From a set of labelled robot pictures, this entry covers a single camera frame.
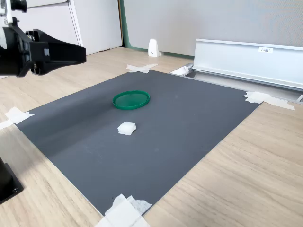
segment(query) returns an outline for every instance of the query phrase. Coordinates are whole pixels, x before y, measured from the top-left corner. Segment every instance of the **wood grain surface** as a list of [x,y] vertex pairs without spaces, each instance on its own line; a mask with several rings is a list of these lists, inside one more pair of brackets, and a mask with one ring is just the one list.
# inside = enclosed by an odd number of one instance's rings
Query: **wood grain surface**
[[[38,77],[0,79],[0,120],[128,70],[159,63],[171,72],[189,59],[115,48]],[[188,172],[144,218],[151,227],[302,227],[303,106],[263,103]],[[15,126],[0,130],[0,156],[25,190],[0,205],[1,227],[94,226],[102,215]]]

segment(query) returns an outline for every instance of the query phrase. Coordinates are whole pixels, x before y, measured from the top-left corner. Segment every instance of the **gray cutting mat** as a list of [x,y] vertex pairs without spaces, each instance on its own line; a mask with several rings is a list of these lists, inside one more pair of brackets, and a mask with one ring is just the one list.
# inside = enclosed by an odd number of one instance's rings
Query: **gray cutting mat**
[[[150,102],[114,108],[144,90]],[[155,204],[259,104],[240,90],[150,70],[126,73],[31,110],[17,126],[104,214],[119,194]],[[131,135],[117,127],[134,122]]]

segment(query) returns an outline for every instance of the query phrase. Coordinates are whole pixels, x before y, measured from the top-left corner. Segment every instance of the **white tape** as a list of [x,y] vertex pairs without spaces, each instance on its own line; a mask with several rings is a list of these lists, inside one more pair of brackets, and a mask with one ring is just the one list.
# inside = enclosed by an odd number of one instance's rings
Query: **white tape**
[[136,66],[133,66],[133,65],[127,65],[127,69],[131,70],[129,72],[143,72],[143,73],[148,73],[149,70],[152,68],[152,67],[155,67],[156,65],[158,64],[153,64],[153,65],[145,65],[143,67],[136,67]]
[[141,216],[150,206],[146,201],[135,200],[132,196],[126,199],[121,194],[96,227],[150,227]]
[[12,124],[19,124],[23,122],[25,119],[34,116],[34,114],[32,113],[22,112],[17,107],[11,108],[5,115],[7,116],[8,120],[0,123],[0,129],[9,127]]
[[171,72],[171,74],[178,75],[178,76],[182,76],[182,75],[187,74],[187,73],[188,73],[188,67],[187,66],[183,66],[183,67]]
[[6,44],[6,37],[5,37],[5,33],[4,33],[4,29],[2,27],[0,27],[0,46],[2,46],[2,48],[7,49],[7,44]]
[[247,99],[245,101],[250,103],[262,103],[266,102],[271,105],[279,106],[282,108],[286,108],[289,110],[295,110],[292,105],[289,105],[286,100],[278,99],[271,97],[269,94],[264,94],[260,92],[246,92],[247,94],[244,95]]

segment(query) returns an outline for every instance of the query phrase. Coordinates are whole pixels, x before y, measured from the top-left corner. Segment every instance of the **white foam block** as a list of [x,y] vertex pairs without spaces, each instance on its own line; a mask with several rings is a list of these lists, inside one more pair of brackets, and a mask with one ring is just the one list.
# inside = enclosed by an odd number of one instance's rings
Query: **white foam block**
[[136,124],[131,122],[124,122],[123,124],[120,124],[120,126],[118,127],[118,132],[120,134],[124,134],[128,136],[130,136],[135,130],[136,130]]

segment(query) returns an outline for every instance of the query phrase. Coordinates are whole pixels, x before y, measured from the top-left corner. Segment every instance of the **green lid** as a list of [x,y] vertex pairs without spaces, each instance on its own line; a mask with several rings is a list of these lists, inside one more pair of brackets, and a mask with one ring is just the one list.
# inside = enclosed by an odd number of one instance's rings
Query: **green lid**
[[122,110],[133,110],[140,108],[150,101],[150,95],[146,91],[125,91],[113,98],[116,108]]

